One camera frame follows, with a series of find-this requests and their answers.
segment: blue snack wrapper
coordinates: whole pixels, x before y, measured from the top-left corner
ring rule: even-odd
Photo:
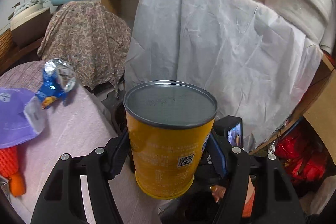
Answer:
[[[65,105],[67,93],[76,84],[76,74],[72,67],[61,59],[52,59],[44,65],[43,84],[36,96],[41,101],[42,108],[49,108],[50,104],[62,98]]]

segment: white cloth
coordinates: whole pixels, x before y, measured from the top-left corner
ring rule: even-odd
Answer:
[[[125,84],[205,88],[218,101],[217,118],[241,117],[244,139],[253,132],[258,145],[299,103],[321,58],[304,33],[253,0],[140,0]]]

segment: wicker basket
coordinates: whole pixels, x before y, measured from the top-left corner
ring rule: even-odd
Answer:
[[[12,48],[16,46],[12,40],[11,29],[6,30],[2,35],[0,35],[0,63],[3,59],[6,59],[8,53]]]

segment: red plastic bag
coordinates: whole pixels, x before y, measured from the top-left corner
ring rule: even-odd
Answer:
[[[308,147],[307,151],[304,157],[287,160],[284,164],[285,171],[292,177],[294,185],[302,181],[320,180],[326,171],[328,153],[314,151],[310,147]]]
[[[281,139],[275,149],[276,156],[286,160],[302,157],[310,141],[302,131],[302,126],[298,124],[285,138]]]

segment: patterned cloth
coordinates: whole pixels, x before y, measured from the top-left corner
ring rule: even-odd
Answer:
[[[118,90],[131,30],[97,1],[72,1],[49,22],[37,54],[42,60],[69,61],[82,85],[110,82]]]

